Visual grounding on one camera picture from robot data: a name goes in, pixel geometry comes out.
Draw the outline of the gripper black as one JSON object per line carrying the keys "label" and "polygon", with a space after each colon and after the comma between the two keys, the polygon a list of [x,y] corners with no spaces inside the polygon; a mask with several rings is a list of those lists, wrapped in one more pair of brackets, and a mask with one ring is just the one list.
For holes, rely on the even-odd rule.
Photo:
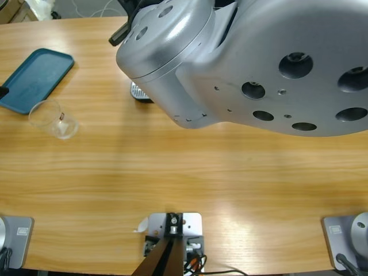
{"label": "gripper black", "polygon": [[[141,9],[142,4],[144,4],[144,1],[139,0],[118,0],[118,2],[126,11],[129,18],[133,18]],[[112,46],[118,46],[127,37],[130,31],[131,25],[129,23],[125,23],[111,35],[109,43]]]}

